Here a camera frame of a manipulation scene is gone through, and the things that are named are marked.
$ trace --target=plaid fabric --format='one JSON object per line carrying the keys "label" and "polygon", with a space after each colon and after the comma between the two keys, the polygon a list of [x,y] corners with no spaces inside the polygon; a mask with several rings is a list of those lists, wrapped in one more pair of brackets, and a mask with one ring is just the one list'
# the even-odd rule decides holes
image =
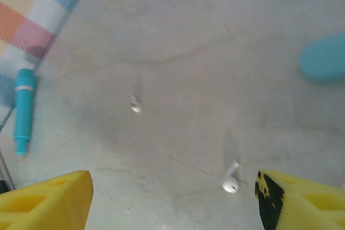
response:
{"label": "plaid fabric", "polygon": [[[13,79],[43,59],[79,0],[0,0],[0,104],[13,105]],[[3,112],[0,107],[0,121]]]}

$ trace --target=teal marker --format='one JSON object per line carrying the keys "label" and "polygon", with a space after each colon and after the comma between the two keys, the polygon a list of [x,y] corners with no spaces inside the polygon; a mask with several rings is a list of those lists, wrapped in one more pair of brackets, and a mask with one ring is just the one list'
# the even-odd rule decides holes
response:
{"label": "teal marker", "polygon": [[24,68],[19,70],[16,78],[17,112],[15,132],[16,154],[24,156],[31,138],[31,123],[33,110],[33,96],[36,79],[32,70]]}

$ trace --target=pink band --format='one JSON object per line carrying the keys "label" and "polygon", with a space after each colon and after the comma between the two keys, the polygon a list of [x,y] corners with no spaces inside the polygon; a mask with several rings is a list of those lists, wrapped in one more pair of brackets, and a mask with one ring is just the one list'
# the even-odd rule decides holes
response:
{"label": "pink band", "polygon": [[33,91],[33,87],[31,87],[31,86],[18,86],[18,87],[16,87],[15,91],[19,91],[19,90]]}

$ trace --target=yellow 3d-printed part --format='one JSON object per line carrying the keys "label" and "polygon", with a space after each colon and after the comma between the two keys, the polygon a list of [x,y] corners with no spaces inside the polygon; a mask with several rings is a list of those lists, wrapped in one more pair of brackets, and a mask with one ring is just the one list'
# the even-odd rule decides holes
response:
{"label": "yellow 3d-printed part", "polygon": [[88,171],[0,195],[0,230],[82,230],[93,196]]}
{"label": "yellow 3d-printed part", "polygon": [[265,230],[345,229],[345,190],[261,170],[255,193]]}

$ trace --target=white floor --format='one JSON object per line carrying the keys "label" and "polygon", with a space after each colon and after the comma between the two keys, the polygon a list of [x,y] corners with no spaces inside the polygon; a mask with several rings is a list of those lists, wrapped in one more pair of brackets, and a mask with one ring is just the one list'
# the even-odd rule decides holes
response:
{"label": "white floor", "polygon": [[298,70],[344,14],[344,0],[81,0],[39,70],[29,154],[14,155],[13,116],[0,135],[17,186],[90,170],[87,230],[262,229],[259,169],[345,176],[345,86]]}

